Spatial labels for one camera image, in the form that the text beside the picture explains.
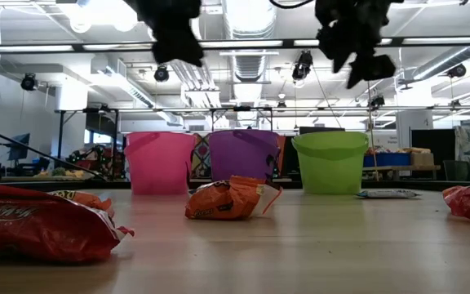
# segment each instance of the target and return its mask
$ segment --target purple bucket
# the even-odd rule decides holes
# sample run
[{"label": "purple bucket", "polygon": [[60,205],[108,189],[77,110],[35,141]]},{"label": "purple bucket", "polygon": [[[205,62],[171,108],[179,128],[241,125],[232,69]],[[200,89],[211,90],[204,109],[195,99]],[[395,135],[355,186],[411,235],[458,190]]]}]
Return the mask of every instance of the purple bucket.
[{"label": "purple bucket", "polygon": [[278,134],[271,131],[217,131],[210,135],[213,181],[231,176],[271,179],[279,153]]}]

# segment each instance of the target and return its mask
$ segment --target table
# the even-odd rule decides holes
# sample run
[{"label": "table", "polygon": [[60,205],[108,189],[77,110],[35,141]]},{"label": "table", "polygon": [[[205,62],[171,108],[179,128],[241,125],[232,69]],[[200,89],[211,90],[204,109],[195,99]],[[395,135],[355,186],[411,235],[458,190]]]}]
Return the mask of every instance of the table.
[{"label": "table", "polygon": [[112,198],[135,237],[98,265],[2,262],[0,293],[470,293],[470,220],[439,193],[286,190],[266,218],[203,221],[184,218],[185,196],[89,192]]},{"label": "table", "polygon": [[440,171],[440,166],[428,166],[428,167],[419,167],[419,166],[400,166],[400,167],[364,167],[364,172],[389,172],[392,171],[392,179],[400,180],[400,172],[411,171],[411,172],[432,172],[432,179],[437,179],[437,171]]}]

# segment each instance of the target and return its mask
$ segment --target window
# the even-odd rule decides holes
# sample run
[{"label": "window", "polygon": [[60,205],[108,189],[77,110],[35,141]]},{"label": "window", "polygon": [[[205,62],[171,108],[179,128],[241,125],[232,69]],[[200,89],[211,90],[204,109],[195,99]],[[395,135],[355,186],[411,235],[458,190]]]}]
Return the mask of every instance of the window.
[{"label": "window", "polygon": [[94,143],[96,144],[108,144],[112,143],[112,137],[94,133]]},{"label": "window", "polygon": [[85,144],[89,144],[90,143],[90,131],[88,130],[85,130]]}]

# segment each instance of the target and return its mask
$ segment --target pillar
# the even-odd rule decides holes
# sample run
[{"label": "pillar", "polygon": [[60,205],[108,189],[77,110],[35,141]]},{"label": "pillar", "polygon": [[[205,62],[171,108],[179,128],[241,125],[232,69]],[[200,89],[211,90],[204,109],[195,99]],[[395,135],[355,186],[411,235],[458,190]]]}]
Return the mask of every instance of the pillar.
[{"label": "pillar", "polygon": [[[427,81],[411,84],[412,89],[397,92],[399,106],[432,106],[431,84]],[[433,129],[432,110],[407,110],[397,113],[397,135],[400,148],[411,147],[412,130]]]},{"label": "pillar", "polygon": [[[88,87],[79,81],[67,79],[61,87],[55,89],[55,109],[81,110],[88,105]],[[71,113],[64,115],[63,138],[61,141],[61,157],[68,157],[73,151],[84,147],[86,114]],[[54,130],[52,132],[51,153],[57,156],[60,132],[60,114],[55,116]]]}]

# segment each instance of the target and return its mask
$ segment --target green bucket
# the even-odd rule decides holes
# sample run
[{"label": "green bucket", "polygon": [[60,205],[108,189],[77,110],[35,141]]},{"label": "green bucket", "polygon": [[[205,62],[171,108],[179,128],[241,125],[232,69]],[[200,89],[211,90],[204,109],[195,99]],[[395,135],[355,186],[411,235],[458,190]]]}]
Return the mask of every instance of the green bucket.
[{"label": "green bucket", "polygon": [[366,134],[326,131],[296,136],[304,192],[309,194],[356,194],[360,192]]}]

